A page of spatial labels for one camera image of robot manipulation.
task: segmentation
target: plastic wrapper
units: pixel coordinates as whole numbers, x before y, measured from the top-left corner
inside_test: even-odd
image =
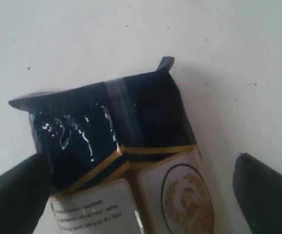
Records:
[[[10,105],[29,112],[52,166],[50,201],[65,233],[210,234],[214,214],[180,92],[157,70]]]

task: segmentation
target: label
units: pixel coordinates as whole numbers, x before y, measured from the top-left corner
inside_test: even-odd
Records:
[[[144,234],[128,183],[103,187],[51,201],[62,234]]]
[[[214,213],[197,147],[139,174],[156,233],[212,234]]]

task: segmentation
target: white wall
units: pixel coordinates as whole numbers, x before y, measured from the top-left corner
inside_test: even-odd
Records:
[[[176,58],[215,182],[215,233],[249,233],[231,186],[235,158],[249,152],[282,173],[278,0],[0,0],[0,174],[35,151],[27,113],[8,100],[152,71],[162,56]],[[48,208],[35,233],[59,233]]]

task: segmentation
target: circular emblem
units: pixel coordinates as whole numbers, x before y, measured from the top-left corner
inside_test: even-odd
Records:
[[[161,211],[170,234],[212,234],[214,212],[205,183],[198,171],[177,164],[165,175]]]

